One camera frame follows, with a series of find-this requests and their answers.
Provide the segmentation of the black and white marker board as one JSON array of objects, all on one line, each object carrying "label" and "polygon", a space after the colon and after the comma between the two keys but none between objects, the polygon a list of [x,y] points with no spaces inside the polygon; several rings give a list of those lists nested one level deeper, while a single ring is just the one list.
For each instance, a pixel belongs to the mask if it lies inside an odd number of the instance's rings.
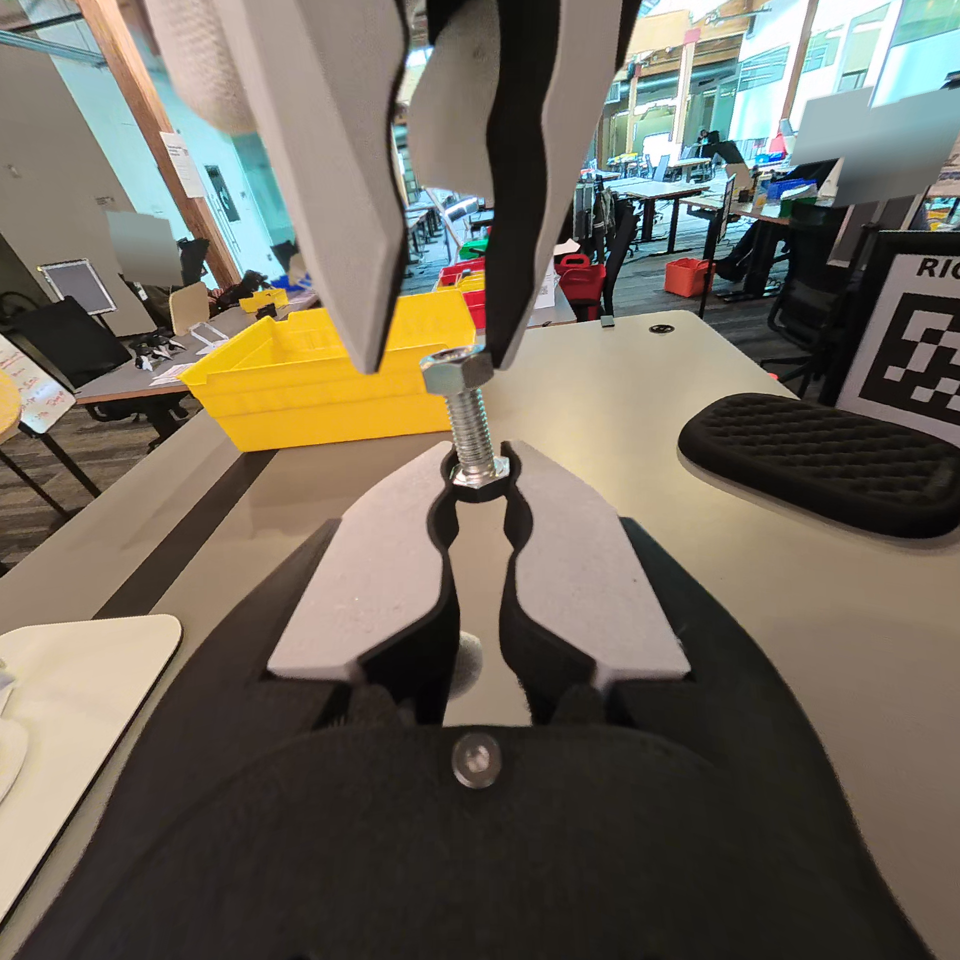
[{"label": "black and white marker board", "polygon": [[957,232],[875,234],[821,402],[958,447]]}]

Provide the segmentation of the orange storage bin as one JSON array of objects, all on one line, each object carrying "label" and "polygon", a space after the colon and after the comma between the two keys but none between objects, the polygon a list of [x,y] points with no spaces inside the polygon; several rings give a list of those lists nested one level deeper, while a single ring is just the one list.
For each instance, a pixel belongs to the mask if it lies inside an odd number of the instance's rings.
[{"label": "orange storage bin", "polygon": [[714,272],[715,262],[711,259],[674,259],[665,265],[663,291],[685,299],[701,297],[712,289]]}]

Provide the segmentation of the silver hex bolt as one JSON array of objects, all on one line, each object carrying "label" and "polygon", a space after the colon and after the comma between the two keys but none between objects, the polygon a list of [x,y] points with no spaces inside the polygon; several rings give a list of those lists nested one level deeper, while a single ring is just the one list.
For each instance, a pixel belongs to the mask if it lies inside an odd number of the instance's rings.
[{"label": "silver hex bolt", "polygon": [[419,367],[426,392],[446,406],[458,461],[453,482],[472,489],[492,484],[497,456],[482,396],[495,375],[491,355],[478,344],[456,346],[424,357]]}]

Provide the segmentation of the small whiteboard easel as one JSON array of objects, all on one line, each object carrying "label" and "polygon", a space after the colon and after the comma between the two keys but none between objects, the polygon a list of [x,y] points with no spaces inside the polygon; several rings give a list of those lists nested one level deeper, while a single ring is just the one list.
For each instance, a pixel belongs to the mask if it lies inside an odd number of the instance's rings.
[{"label": "small whiteboard easel", "polygon": [[16,384],[22,402],[19,426],[46,435],[76,405],[76,398],[6,337],[1,337],[1,371]]}]

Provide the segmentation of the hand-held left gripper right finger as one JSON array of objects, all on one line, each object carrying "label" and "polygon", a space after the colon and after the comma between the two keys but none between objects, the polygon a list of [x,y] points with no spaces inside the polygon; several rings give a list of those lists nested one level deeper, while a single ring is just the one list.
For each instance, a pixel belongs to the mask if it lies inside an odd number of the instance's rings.
[{"label": "hand-held left gripper right finger", "polygon": [[605,703],[629,682],[682,682],[689,658],[616,508],[525,441],[506,441],[511,552],[499,643],[534,725],[587,687]]}]

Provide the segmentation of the black office chair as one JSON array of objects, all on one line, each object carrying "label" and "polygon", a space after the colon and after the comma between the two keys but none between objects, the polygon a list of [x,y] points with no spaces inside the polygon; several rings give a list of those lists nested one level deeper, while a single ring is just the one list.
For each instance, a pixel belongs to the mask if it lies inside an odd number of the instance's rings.
[{"label": "black office chair", "polygon": [[72,297],[3,321],[79,389],[134,359],[126,345]]}]

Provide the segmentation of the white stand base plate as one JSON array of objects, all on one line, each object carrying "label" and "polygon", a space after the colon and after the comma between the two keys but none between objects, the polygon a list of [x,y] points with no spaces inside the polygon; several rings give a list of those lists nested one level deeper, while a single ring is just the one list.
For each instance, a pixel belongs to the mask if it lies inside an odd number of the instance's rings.
[{"label": "white stand base plate", "polygon": [[2,633],[16,688],[5,716],[29,746],[9,790],[75,803],[98,775],[181,645],[170,614],[21,627]]}]

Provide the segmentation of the grey background desk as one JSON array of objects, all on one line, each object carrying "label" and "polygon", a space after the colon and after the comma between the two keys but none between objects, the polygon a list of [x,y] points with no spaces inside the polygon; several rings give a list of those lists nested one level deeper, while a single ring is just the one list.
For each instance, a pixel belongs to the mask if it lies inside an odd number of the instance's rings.
[{"label": "grey background desk", "polygon": [[198,338],[193,334],[179,338],[185,347],[175,352],[171,360],[154,364],[153,369],[141,369],[136,361],[130,361],[80,387],[75,394],[76,403],[90,406],[172,394],[185,387],[179,375],[203,359],[208,347],[217,349],[223,342],[250,327],[256,319],[256,315],[234,306],[211,318],[209,324],[198,330]]}]

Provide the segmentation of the yellow plastic bin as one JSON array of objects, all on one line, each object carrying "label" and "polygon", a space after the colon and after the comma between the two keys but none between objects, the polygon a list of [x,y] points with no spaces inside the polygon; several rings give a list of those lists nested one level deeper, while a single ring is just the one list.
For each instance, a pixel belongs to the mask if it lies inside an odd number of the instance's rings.
[{"label": "yellow plastic bin", "polygon": [[314,308],[258,319],[179,378],[242,452],[448,431],[445,402],[426,391],[420,363],[473,344],[473,316],[452,288],[395,306],[375,374],[354,368],[329,311]]}]

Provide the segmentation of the framed sign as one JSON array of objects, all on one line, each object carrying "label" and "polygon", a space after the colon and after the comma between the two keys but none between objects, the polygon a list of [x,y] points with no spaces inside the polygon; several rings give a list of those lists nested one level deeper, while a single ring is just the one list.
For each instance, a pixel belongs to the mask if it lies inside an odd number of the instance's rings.
[{"label": "framed sign", "polygon": [[88,258],[39,265],[37,271],[61,300],[73,299],[92,317],[100,318],[117,310],[114,298]]}]

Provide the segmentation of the person's right hand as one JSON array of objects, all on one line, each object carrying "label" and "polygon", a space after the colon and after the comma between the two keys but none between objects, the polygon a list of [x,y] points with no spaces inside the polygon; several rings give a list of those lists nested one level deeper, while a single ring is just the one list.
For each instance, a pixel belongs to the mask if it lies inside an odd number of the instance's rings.
[{"label": "person's right hand", "polygon": [[212,1],[146,1],[150,28],[177,96],[201,120],[232,137],[257,122]]}]

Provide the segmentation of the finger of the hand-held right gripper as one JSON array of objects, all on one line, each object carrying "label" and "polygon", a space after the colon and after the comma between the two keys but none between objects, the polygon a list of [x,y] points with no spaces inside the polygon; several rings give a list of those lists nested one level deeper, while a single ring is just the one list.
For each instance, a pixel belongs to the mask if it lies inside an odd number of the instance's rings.
[{"label": "finger of the hand-held right gripper", "polygon": [[374,374],[407,260],[402,2],[224,2],[223,31],[308,274],[353,366]]},{"label": "finger of the hand-held right gripper", "polygon": [[486,350],[519,350],[640,2],[427,2],[432,54],[407,114],[423,186],[493,205]]}]

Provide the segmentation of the black wrist rest pad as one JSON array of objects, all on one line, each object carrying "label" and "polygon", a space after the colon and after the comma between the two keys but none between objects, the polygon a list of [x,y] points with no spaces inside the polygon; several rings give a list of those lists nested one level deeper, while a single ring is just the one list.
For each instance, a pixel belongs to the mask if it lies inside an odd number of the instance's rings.
[{"label": "black wrist rest pad", "polygon": [[726,481],[870,534],[926,540],[958,529],[958,447],[863,414],[735,393],[690,418],[678,451]]}]

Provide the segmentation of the silver hex nut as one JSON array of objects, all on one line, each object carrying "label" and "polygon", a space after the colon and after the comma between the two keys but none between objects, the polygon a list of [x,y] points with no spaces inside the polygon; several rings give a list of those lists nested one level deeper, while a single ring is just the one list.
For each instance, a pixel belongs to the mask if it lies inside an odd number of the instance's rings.
[{"label": "silver hex nut", "polygon": [[484,461],[458,462],[451,468],[453,486],[478,493],[487,488],[502,486],[510,475],[510,461],[494,455]]}]

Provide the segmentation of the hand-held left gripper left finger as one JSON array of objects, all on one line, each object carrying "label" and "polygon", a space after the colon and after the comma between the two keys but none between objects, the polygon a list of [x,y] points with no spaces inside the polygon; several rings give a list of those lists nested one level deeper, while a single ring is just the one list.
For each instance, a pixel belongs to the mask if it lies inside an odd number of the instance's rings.
[{"label": "hand-held left gripper left finger", "polygon": [[460,645],[452,459],[441,441],[344,512],[270,654],[270,675],[379,686],[412,702],[418,723],[443,722]]}]

